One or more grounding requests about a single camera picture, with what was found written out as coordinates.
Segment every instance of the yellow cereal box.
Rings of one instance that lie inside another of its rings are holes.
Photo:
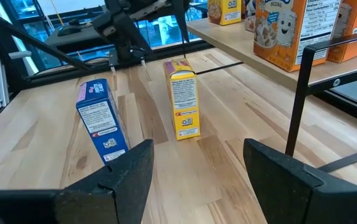
[[[357,0],[343,0],[336,22],[334,37],[357,34]],[[357,56],[357,41],[331,47],[328,60],[344,62]]]
[[[303,49],[330,40],[340,0],[256,0],[254,53],[286,71],[300,69]],[[324,63],[328,50],[315,53]]]
[[[201,135],[196,74],[184,58],[163,63],[177,140]]]
[[[242,10],[240,0],[208,0],[207,8],[210,22],[220,25],[240,22]]]

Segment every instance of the black metal frame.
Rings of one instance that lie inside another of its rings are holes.
[[[302,119],[302,113],[304,109],[305,98],[309,95],[314,95],[330,88],[345,85],[351,82],[357,81],[357,70],[348,72],[342,75],[327,78],[320,82],[308,84],[311,75],[311,69],[315,52],[329,47],[334,47],[340,44],[347,44],[357,40],[357,34],[332,39],[325,42],[309,45],[304,48],[302,63],[300,66],[300,72],[298,74],[298,82],[295,94],[295,101],[293,103],[292,118],[290,120],[290,128],[287,138],[287,145],[285,153],[293,157],[295,151],[298,131],[300,129],[300,122]]]
[[[0,223],[141,223],[154,154],[147,139],[64,189],[0,190]]]
[[[357,118],[357,101],[348,98],[335,90],[326,90],[317,93],[314,96]]]
[[[243,155],[268,224],[357,223],[357,185],[254,139],[245,139]]]
[[[44,13],[42,12],[42,9],[40,8],[40,5],[38,5],[38,2],[36,0],[33,0],[33,3],[34,6],[36,7],[38,15],[32,17],[26,17],[26,18],[19,17],[14,6],[12,5],[11,0],[0,0],[0,3],[4,8],[4,10],[6,11],[7,15],[9,16],[9,19],[11,20],[12,24],[14,24],[25,35],[29,35],[29,33],[26,31],[26,28],[24,27],[25,24],[41,22],[42,25],[44,26],[44,30],[47,32],[48,36],[50,36],[48,23],[45,22]],[[82,9],[78,11],[64,12],[60,14],[60,17],[66,19],[66,21],[64,22],[68,22],[69,20],[72,19],[78,19],[78,20],[91,19],[100,15],[101,13],[103,13],[101,7],[94,7],[94,8]],[[48,18],[50,19],[51,23],[54,26],[58,26],[60,24],[60,21],[56,14],[49,15]],[[26,49],[28,51],[32,52],[32,59],[36,64],[37,68],[39,69],[39,71],[46,70],[44,62],[41,59],[41,56],[38,53],[37,49],[33,45],[27,42],[24,42],[24,45],[26,46]]]
[[[69,57],[68,55],[66,55],[65,53],[63,53],[59,50],[56,50],[33,37],[30,37],[29,35],[25,34],[23,31],[15,28],[12,24],[8,23],[7,21],[5,21],[2,18],[0,18],[0,30],[6,31],[9,34],[13,35],[14,37],[17,37],[17,38],[21,39],[22,41],[24,41],[28,44],[31,44],[34,47],[37,47],[38,49],[44,51],[45,53],[48,53],[54,57],[57,57],[65,62],[81,69],[81,70],[89,70],[90,69],[90,67],[88,67],[83,62],[81,62],[79,60],[75,60],[75,59]]]

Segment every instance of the metal rod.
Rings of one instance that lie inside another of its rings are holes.
[[[354,153],[350,156],[346,156],[344,158],[338,159],[336,161],[333,161],[331,163],[328,163],[324,166],[319,167],[318,169],[323,171],[323,172],[333,172],[335,170],[338,170],[340,168],[352,165],[357,162],[357,153]]]
[[[90,69],[83,62],[76,60],[74,58],[71,58],[68,55],[66,55],[65,53],[63,53],[59,50],[53,49],[52,47],[48,46],[47,44],[45,44],[33,37],[26,35],[22,31],[15,28],[12,24],[8,23],[7,21],[5,21],[4,19],[1,19],[1,18],[0,18],[0,29],[7,31],[14,37],[17,37],[17,38],[21,39],[22,41],[27,42],[28,44],[31,44],[34,47],[37,47],[38,49],[44,51],[45,53],[48,53],[52,56],[60,58],[63,61],[67,62],[68,64],[71,64],[81,70],[89,70]]]
[[[305,98],[307,97],[308,81],[310,79],[315,51],[304,48],[302,64],[298,74],[295,101],[293,103],[292,118],[290,120],[289,134],[286,144],[285,154],[292,156],[295,152],[298,130],[302,121]]]
[[[42,12],[42,9],[41,9],[41,6],[38,2],[38,0],[33,0],[33,4],[34,4],[34,7],[36,8],[36,11],[40,17],[40,20],[41,20],[41,24],[42,26],[44,27],[45,29],[45,32],[47,33],[48,36],[50,36],[51,34],[49,33],[49,30],[47,28],[47,24],[45,23],[44,19],[45,19],[45,15],[44,13]]]
[[[233,66],[236,66],[236,65],[242,65],[242,64],[243,64],[243,62],[236,62],[236,63],[232,63],[232,64],[229,64],[229,65],[223,65],[223,66],[220,66],[220,67],[217,67],[217,68],[212,68],[212,69],[208,69],[208,70],[205,70],[205,71],[196,72],[196,74],[197,75],[201,75],[201,74],[204,74],[204,73],[214,72],[214,71],[217,71],[217,70],[220,70],[220,69],[225,69],[225,68],[233,67]]]

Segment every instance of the wooden tabletop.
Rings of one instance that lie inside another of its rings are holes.
[[[188,31],[243,61],[280,85],[295,90],[298,71],[286,72],[256,56],[253,53],[254,35],[252,32],[245,30],[243,21],[227,26],[220,26],[209,22],[208,19],[201,19],[188,22]],[[357,57],[344,63],[327,61],[322,65],[313,67],[309,83],[318,82],[354,70],[357,70]]]
[[[197,72],[237,61],[217,49],[187,59]],[[80,84],[94,78],[106,78],[115,92],[130,144],[154,140],[143,224],[266,223],[243,142],[254,138],[283,152],[294,92],[247,65],[198,75],[201,136],[182,141],[175,139],[162,61],[21,91],[0,114],[0,189],[60,189],[102,167],[75,109]],[[355,152],[357,119],[308,97],[295,158],[320,167]],[[357,164],[333,175],[357,184]]]

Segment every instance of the window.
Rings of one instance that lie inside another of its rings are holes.
[[[38,16],[33,0],[10,0],[19,18]]]
[[[10,5],[13,7],[12,10],[16,12],[13,14],[17,15],[17,21],[20,22],[21,25],[23,25],[29,35],[44,42],[48,38],[49,34],[53,33],[51,28],[48,26],[48,23],[46,21],[44,21],[44,23],[41,21],[41,18],[38,16],[38,12],[36,10],[33,0],[5,1],[11,2]],[[194,2],[202,3],[207,1],[194,0]],[[98,16],[100,13],[102,13],[100,8],[96,8],[96,10],[95,8],[93,8],[89,10],[64,12],[60,15],[62,16],[64,24],[67,24],[68,21],[72,19],[78,19],[80,23],[89,22],[92,21],[93,18]],[[49,18],[51,19],[52,25],[55,27],[55,29],[58,29],[61,26],[59,19],[56,15],[50,15]],[[187,21],[201,18],[202,12],[192,7],[190,7],[186,13]],[[182,41],[181,31],[174,16],[161,17],[151,22],[139,21],[137,22],[137,27],[139,28],[140,33],[151,47],[159,47],[162,45],[168,45]],[[189,34],[189,38],[195,39],[197,37],[195,35]],[[101,46],[94,49],[83,50],[79,53],[82,57],[82,60],[90,60],[97,57],[106,57],[107,53],[109,53],[109,50],[107,48],[108,46]],[[45,68],[58,67],[64,64],[59,59],[41,50],[37,49],[37,52],[42,61],[36,63],[43,63]],[[69,55],[77,59],[81,59],[78,53],[71,53]]]

